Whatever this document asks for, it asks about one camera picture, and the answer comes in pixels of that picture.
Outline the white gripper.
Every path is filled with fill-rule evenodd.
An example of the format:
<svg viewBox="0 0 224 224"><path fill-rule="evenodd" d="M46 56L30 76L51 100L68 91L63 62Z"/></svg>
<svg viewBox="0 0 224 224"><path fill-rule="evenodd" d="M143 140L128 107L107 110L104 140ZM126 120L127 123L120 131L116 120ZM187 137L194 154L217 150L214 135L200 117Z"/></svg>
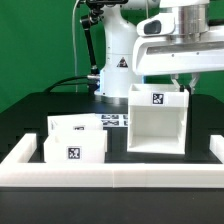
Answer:
<svg viewBox="0 0 224 224"><path fill-rule="evenodd" d="M133 47L132 68L136 75L170 75L179 92L184 86L178 82L181 73L192 73L186 86L190 94L195 91L200 74L197 72L224 70L224 25L210 26L196 41L175 43L171 35L151 34L162 29L158 19L147 19L137 25L137 38Z"/></svg>

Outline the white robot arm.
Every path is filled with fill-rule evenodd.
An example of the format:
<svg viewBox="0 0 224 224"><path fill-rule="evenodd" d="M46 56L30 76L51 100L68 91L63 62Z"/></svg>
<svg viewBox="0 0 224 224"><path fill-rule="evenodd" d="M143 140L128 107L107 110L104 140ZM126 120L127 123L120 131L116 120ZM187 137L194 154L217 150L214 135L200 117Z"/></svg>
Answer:
<svg viewBox="0 0 224 224"><path fill-rule="evenodd" d="M91 63L99 79L96 96L126 101L145 76L169 75L177 89L190 73L193 89L202 72L224 70L224 18L208 18L214 0L86 0L89 27L102 21L106 62Z"/></svg>

